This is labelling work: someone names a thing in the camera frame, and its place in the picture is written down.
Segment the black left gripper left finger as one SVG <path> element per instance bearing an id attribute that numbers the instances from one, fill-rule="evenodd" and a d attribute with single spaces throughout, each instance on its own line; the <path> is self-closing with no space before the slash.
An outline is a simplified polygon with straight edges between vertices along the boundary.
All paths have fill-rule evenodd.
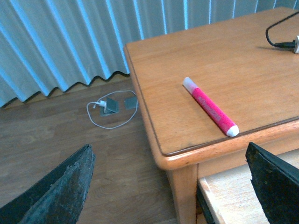
<path id="1" fill-rule="evenodd" d="M 95 154 L 87 144 L 0 209 L 2 224 L 75 224 L 91 184 Z"/>

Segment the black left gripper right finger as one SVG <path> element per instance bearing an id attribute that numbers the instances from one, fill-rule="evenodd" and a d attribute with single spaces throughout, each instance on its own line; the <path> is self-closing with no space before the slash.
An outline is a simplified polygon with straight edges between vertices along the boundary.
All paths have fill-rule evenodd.
<path id="1" fill-rule="evenodd" d="M 271 224 L 299 222 L 299 169 L 250 142 L 246 161 L 251 184 Z"/>

